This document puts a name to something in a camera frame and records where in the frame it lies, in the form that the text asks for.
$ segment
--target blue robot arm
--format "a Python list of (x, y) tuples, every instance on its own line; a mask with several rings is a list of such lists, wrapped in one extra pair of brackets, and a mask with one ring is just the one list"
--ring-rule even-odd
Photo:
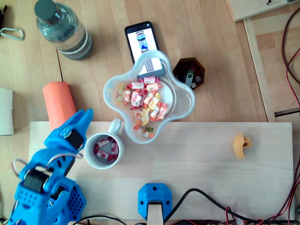
[(93, 110), (80, 110), (53, 130), (21, 170), (8, 225), (67, 225), (80, 220), (86, 200), (75, 181), (66, 177), (84, 148)]

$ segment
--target wooden frame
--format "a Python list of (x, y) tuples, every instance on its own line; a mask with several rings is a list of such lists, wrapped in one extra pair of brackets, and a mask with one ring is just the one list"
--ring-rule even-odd
[(267, 79), (263, 70), (262, 59), (258, 51), (258, 45), (255, 38), (255, 33), (254, 33), (251, 18), (245, 19), (244, 25), (245, 25), (249, 47), (250, 47), (250, 51), (251, 51), (251, 55), (252, 55), (252, 59), (256, 71), (259, 89), (262, 95), (264, 109), (267, 115), (267, 120), (268, 122), (276, 122), (273, 105), (269, 93), (269, 88), (267, 84)]
[(288, 2), (287, 0), (273, 0), (267, 5), (268, 0), (226, 0), (231, 17), (234, 22), (287, 6), (300, 0)]

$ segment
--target blue clamp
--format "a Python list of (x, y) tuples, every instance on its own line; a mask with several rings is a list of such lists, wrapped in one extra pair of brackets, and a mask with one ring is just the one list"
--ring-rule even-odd
[(148, 204), (150, 202), (160, 202), (163, 210), (163, 219), (172, 211), (172, 191), (166, 184), (148, 183), (139, 190), (138, 211), (147, 220)]
[[(80, 220), (86, 200), (76, 182), (66, 175), (74, 156), (85, 146), (92, 118), (92, 109), (80, 110), (50, 133), (45, 140), (47, 148), (36, 152), (19, 174), (21, 182), (8, 225), (67, 225)], [(37, 166), (48, 173), (37, 170)]]

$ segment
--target yellow plastic piece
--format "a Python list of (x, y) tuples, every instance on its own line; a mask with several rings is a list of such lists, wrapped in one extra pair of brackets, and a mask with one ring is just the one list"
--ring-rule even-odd
[(245, 158), (244, 157), (244, 149), (249, 148), (252, 146), (250, 138), (243, 137), (243, 134), (239, 134), (235, 137), (233, 141), (233, 150), (236, 158)]

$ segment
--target wrapped candy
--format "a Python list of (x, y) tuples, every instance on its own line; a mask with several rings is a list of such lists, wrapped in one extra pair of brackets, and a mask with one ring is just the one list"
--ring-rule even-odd
[(122, 99), (123, 99), (123, 88), (120, 87), (120, 89), (117, 90), (116, 100), (120, 102), (122, 101)]
[(143, 130), (141, 128), (137, 130), (137, 133), (140, 134), (140, 135), (142, 135), (142, 136), (144, 136), (144, 137), (148, 137), (149, 136), (149, 132), (147, 132), (147, 131), (145, 131), (145, 130)]
[(133, 113), (134, 113), (134, 116), (135, 116), (135, 124), (136, 125), (141, 125), (142, 124), (141, 110), (134, 109)]
[(144, 100), (144, 103), (146, 105), (148, 105), (150, 103), (150, 101), (152, 100), (153, 97), (154, 97), (154, 95), (151, 92), (149, 92), (148, 95), (147, 95), (147, 97)]
[(123, 102), (125, 102), (126, 105), (127, 105), (128, 102), (130, 102), (130, 95), (131, 95), (130, 90), (125, 90), (123, 92)]
[(146, 88), (147, 88), (147, 91), (154, 91), (154, 90), (158, 90), (161, 87), (162, 87), (162, 85), (159, 83), (152, 83), (152, 84), (148, 84)]
[(140, 106), (142, 106), (144, 104), (144, 100), (147, 97), (147, 94), (148, 94), (148, 91), (146, 89), (143, 89), (142, 90), (142, 100), (141, 100)]
[(144, 83), (145, 83), (146, 85), (155, 83), (155, 77), (154, 77), (154, 76), (145, 77), (145, 78), (144, 78)]
[(160, 94), (157, 93), (155, 95), (155, 97), (153, 97), (152, 100), (150, 101), (150, 103), (149, 103), (149, 109), (154, 110), (155, 107), (156, 107), (156, 105), (157, 105), (157, 103), (159, 102), (159, 99), (160, 99)]
[(162, 104), (163, 104), (162, 102), (158, 102), (157, 106), (155, 106), (154, 110), (150, 114), (150, 117), (149, 117), (150, 121), (152, 121), (152, 122), (155, 121), (155, 117), (158, 114), (159, 109), (162, 106)]
[(98, 141), (94, 148), (102, 148), (103, 146), (107, 145), (112, 139), (112, 137), (106, 137), (101, 141)]
[(142, 135), (142, 136), (144, 136), (144, 137), (151, 137), (151, 138), (153, 138), (155, 136), (154, 134), (150, 134), (148, 131), (145, 131), (145, 130), (143, 130), (141, 128), (137, 130), (137, 133), (140, 134), (140, 135)]
[(141, 111), (141, 116), (142, 116), (142, 126), (146, 125), (147, 123), (149, 123), (149, 108), (148, 109), (143, 109)]
[(160, 108), (158, 116), (157, 116), (155, 121), (162, 120), (165, 117), (165, 114), (167, 113), (167, 110), (168, 110), (167, 109), (167, 104), (164, 103), (163, 107)]
[(142, 93), (139, 94), (138, 92), (133, 91), (131, 96), (131, 105), (140, 107), (141, 100), (142, 100)]
[(143, 89), (144, 83), (143, 82), (132, 82), (130, 88), (131, 89)]
[(111, 154), (115, 155), (115, 156), (117, 156), (119, 154), (119, 146), (118, 146), (116, 140), (113, 140), (113, 142), (112, 142), (112, 152), (111, 152)]
[(108, 154), (107, 152), (101, 151), (101, 150), (99, 150), (99, 151), (97, 152), (97, 156), (98, 156), (99, 158), (106, 159), (107, 161), (111, 161), (111, 160), (114, 158), (113, 155)]

